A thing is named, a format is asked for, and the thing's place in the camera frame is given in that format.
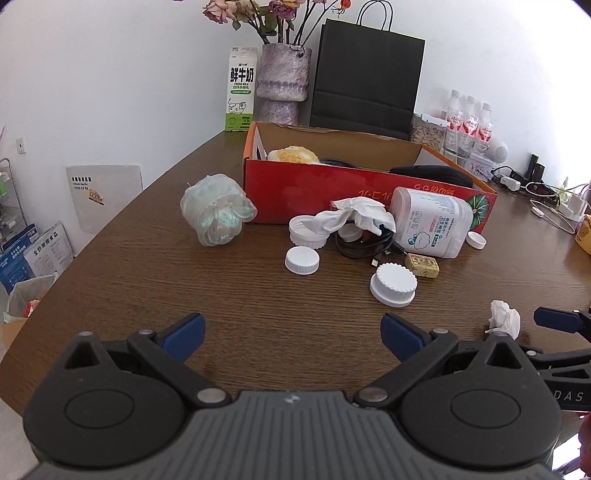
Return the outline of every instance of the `purple textured vase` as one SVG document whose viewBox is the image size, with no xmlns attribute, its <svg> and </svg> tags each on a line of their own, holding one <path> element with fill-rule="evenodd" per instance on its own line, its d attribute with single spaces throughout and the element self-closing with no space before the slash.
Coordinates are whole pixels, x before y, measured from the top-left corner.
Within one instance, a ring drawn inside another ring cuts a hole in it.
<svg viewBox="0 0 591 480">
<path fill-rule="evenodd" d="M 311 54 L 310 48 L 283 43 L 262 46 L 256 79 L 256 95 L 262 99 L 260 120 L 297 124 L 298 102 L 308 98 Z"/>
</svg>

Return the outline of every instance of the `plastic bottle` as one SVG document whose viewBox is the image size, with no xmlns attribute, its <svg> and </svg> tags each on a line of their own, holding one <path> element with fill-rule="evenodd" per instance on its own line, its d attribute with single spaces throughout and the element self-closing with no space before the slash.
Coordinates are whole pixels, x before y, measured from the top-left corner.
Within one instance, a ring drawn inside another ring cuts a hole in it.
<svg viewBox="0 0 591 480">
<path fill-rule="evenodd" d="M 474 218 L 462 199 L 405 187 L 394 190 L 390 212 L 394 240 L 407 252 L 428 257 L 456 258 Z"/>
<path fill-rule="evenodd" d="M 457 90 L 452 90 L 452 96 L 446 105 L 446 120 L 449 122 L 447 127 L 445 142 L 443 148 L 457 154 L 457 132 L 462 126 L 464 112 L 462 109 L 462 94 Z"/>
<path fill-rule="evenodd" d="M 476 99 L 468 96 L 462 126 L 457 135 L 457 154 L 468 158 L 474 148 L 474 139 L 478 131 L 478 115 L 476 114 Z"/>
<path fill-rule="evenodd" d="M 474 151 L 476 151 L 476 153 L 481 155 L 486 153 L 486 150 L 488 150 L 488 142 L 491 140 L 491 135 L 491 106 L 488 103 L 483 103 L 480 112 L 480 123 L 474 141 Z"/>
</svg>

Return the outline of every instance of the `white speaker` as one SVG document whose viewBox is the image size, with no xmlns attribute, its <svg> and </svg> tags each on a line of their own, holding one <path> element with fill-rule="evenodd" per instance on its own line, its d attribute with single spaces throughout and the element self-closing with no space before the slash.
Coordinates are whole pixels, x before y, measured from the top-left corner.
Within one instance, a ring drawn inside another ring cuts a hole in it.
<svg viewBox="0 0 591 480">
<path fill-rule="evenodd" d="M 492 137 L 486 150 L 486 156 L 495 163 L 503 163 L 507 160 L 508 154 L 507 144 L 498 138 Z"/>
</svg>

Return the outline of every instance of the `red box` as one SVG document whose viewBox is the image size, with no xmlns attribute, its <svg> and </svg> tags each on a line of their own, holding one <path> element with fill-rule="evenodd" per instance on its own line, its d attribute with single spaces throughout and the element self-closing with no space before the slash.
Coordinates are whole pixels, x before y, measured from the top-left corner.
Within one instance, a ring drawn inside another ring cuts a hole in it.
<svg viewBox="0 0 591 480">
<path fill-rule="evenodd" d="M 359 169 L 283 163 L 267 160 L 267 152 L 298 145 L 319 158 L 346 160 Z M 472 177 L 474 189 L 438 181 L 394 175 L 409 165 L 449 165 Z M 409 187 L 461 198 L 471 205 L 472 230 L 482 232 L 496 193 L 482 180 L 432 148 L 396 138 L 322 128 L 251 123 L 244 148 L 244 190 L 258 209 L 256 223 L 289 223 L 297 215 L 333 209 L 330 202 L 366 196 L 389 209 L 396 187 Z"/>
</svg>

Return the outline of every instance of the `water bottle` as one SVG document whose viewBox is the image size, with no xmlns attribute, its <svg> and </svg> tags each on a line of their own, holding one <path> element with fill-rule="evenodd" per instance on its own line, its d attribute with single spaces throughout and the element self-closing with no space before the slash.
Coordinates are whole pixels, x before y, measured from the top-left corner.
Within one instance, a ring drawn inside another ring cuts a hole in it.
<svg viewBox="0 0 591 480">
<path fill-rule="evenodd" d="M 463 114 L 462 94 L 457 90 L 452 90 L 452 96 L 446 105 L 446 120 L 449 122 L 449 127 L 447 127 L 443 148 L 455 154 L 457 154 L 458 147 L 457 132 L 462 126 Z"/>
<path fill-rule="evenodd" d="M 480 124 L 476 132 L 476 139 L 474 141 L 474 151 L 479 154 L 484 154 L 488 150 L 488 142 L 491 140 L 492 122 L 491 122 L 491 106 L 488 103 L 482 104 L 482 111 L 480 112 Z"/>
<path fill-rule="evenodd" d="M 462 126 L 457 135 L 457 154 L 462 158 L 468 158 L 474 148 L 474 139 L 478 131 L 478 115 L 476 114 L 476 99 L 468 96 Z"/>
</svg>

